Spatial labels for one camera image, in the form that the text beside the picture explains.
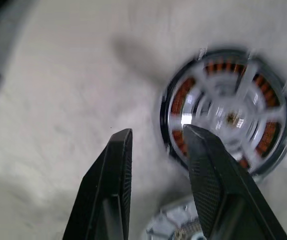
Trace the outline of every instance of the textured grip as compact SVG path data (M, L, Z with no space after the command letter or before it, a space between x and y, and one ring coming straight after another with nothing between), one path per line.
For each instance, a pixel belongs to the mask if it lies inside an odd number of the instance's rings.
M188 168L193 198L203 234L209 238L221 206L223 190L212 167L205 141L213 145L218 144L218 139L207 130L195 129L193 126L185 126L183 133L188 143Z
M130 200L132 192L132 155L133 155L133 141L132 136L128 137L124 146L124 167L122 168L122 182L121 182L121 216L123 237L128 239L129 234L129 220L130 220Z

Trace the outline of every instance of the white surface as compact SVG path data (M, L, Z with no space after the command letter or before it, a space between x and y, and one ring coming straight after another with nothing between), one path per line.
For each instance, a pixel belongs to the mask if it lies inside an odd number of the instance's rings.
M188 194L152 113L184 61L219 43L264 52L287 75L287 1L37 2L0 88L0 239L60 239L82 176L123 128L134 135L129 239ZM261 189L287 232L287 157Z

